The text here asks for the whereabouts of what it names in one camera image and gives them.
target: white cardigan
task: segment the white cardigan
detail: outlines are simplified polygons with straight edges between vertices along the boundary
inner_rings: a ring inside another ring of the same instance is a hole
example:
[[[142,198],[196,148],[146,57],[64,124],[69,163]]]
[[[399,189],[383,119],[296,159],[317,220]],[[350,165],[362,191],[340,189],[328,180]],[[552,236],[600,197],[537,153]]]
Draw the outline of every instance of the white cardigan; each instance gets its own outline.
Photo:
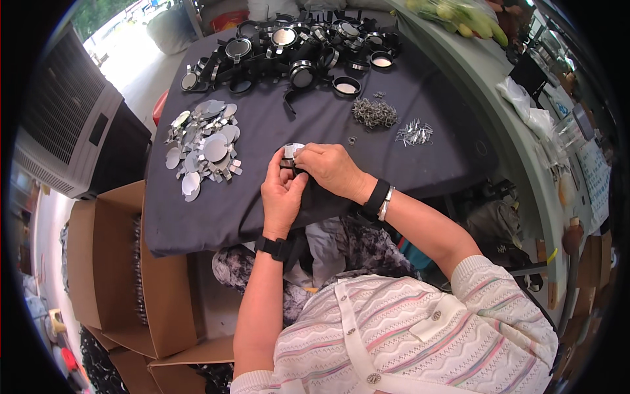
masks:
[[[282,331],[274,370],[238,376],[231,393],[542,393],[558,337],[512,276],[472,256],[451,286],[341,279]]]

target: woman's left hand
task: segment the woman's left hand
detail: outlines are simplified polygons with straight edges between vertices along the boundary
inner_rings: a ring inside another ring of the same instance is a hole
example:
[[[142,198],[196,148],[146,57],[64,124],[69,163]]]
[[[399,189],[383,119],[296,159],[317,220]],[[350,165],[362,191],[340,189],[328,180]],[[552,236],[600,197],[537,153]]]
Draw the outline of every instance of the woman's left hand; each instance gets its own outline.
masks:
[[[260,187],[265,212],[263,236],[272,241],[278,238],[287,239],[300,210],[302,192],[309,179],[306,173],[301,173],[293,179],[291,170],[280,169],[283,154],[284,147],[273,155],[267,168],[265,182]]]

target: pile of metal discs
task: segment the pile of metal discs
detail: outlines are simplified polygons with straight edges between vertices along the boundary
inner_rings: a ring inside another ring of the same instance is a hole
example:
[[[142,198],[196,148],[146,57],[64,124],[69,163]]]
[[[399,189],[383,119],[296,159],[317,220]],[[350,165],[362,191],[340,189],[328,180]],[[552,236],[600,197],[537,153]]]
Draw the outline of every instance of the pile of metal discs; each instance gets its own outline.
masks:
[[[171,124],[164,142],[166,167],[177,168],[181,194],[188,202],[199,195],[201,182],[208,178],[221,183],[240,175],[241,161],[236,159],[234,145],[241,135],[234,117],[236,104],[209,100],[194,111],[182,112]]]
[[[432,135],[433,128],[426,123],[420,123],[420,118],[416,118],[403,129],[398,130],[396,141],[402,141],[405,146],[433,145]]]

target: cardigan pocket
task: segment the cardigan pocket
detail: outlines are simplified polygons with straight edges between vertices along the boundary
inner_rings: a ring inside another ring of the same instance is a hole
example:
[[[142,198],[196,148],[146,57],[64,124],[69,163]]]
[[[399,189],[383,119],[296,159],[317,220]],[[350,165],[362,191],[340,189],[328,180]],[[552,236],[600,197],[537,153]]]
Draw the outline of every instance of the cardigan pocket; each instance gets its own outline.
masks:
[[[422,342],[426,342],[449,325],[453,317],[462,310],[467,310],[466,305],[462,304],[455,296],[444,294],[431,314],[413,325],[409,332]]]

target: red plastic stool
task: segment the red plastic stool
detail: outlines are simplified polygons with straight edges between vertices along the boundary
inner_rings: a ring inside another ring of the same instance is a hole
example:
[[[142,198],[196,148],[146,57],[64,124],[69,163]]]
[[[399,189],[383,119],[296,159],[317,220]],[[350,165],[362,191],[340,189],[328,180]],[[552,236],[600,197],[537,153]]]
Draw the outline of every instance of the red plastic stool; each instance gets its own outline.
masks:
[[[168,89],[162,93],[162,95],[157,99],[155,107],[153,107],[153,122],[156,126],[159,123],[159,118],[162,116],[162,110],[164,109],[164,103],[166,102],[166,97],[168,96]]]
[[[68,371],[74,371],[75,369],[79,369],[79,366],[77,365],[77,361],[75,360],[74,355],[72,354],[70,349],[65,348],[65,347],[62,348],[61,356],[64,358],[64,361],[66,362],[66,367],[68,368]]]

